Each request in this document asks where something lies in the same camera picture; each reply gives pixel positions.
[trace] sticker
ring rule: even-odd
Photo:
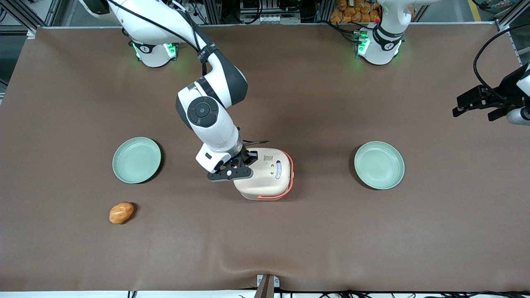
[[[276,161],[276,179],[280,179],[281,177],[281,162]]]

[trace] brown tablecloth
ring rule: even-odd
[[[327,26],[205,31],[249,81],[234,122],[293,157],[292,192],[256,202],[206,179],[175,110],[200,76],[190,47],[153,69],[120,30],[39,30],[0,106],[0,290],[245,288],[263,273],[298,291],[529,289],[530,128],[451,114],[494,25],[412,25],[379,67]],[[479,63],[493,86],[517,67],[508,37]],[[165,163],[128,185],[111,160],[136,136]],[[373,140],[403,155],[394,189],[354,174]],[[124,200],[136,217],[112,225]]]

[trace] green plate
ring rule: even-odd
[[[375,189],[389,189],[401,182],[405,162],[390,144],[374,141],[361,146],[355,154],[355,171],[366,185]]]
[[[159,146],[150,138],[132,138],[119,146],[112,169],[125,183],[140,183],[156,173],[162,160]]]

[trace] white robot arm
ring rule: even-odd
[[[193,23],[187,12],[174,10],[160,0],[80,1],[93,16],[118,21],[140,50],[138,54],[147,66],[162,66],[171,58],[164,44],[184,41],[194,47],[201,63],[209,62],[212,70],[179,91],[176,109],[182,121],[203,142],[196,160],[210,173],[218,173],[227,163],[247,166],[254,161],[255,156],[244,148],[239,131],[226,112],[245,98],[246,79]],[[238,172],[230,177],[215,177],[216,180],[232,180],[252,175],[250,169]]]
[[[375,65],[387,64],[398,54],[401,38],[412,20],[410,5],[427,5],[440,0],[377,0],[383,8],[380,23],[370,25],[367,41],[358,48],[358,55]]]

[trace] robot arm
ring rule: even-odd
[[[412,20],[410,5],[427,5],[440,0],[377,0],[383,8],[381,21],[366,32],[367,40],[358,55],[375,65],[389,63],[398,54],[401,38]]]
[[[478,85],[458,96],[453,116],[475,109],[496,108],[488,113],[490,121],[506,116],[508,122],[518,125],[530,125],[530,65],[521,66],[502,79],[499,86],[493,88],[503,98],[493,94],[484,85]]]
[[[179,91],[175,105],[182,121],[203,142],[196,157],[199,164],[208,172],[216,173],[233,160],[239,160],[239,166],[253,162],[252,153],[244,148],[239,131],[226,112],[227,108],[245,98],[246,79],[187,13],[174,10],[159,0],[106,0],[105,4],[140,49],[139,54],[147,66],[165,64],[168,58],[166,51],[162,50],[163,45],[183,41],[199,50],[198,58],[202,64],[206,61],[211,64],[212,70],[208,74]],[[93,11],[91,14],[101,18]],[[229,179],[251,175],[250,169],[239,172],[247,174]]]

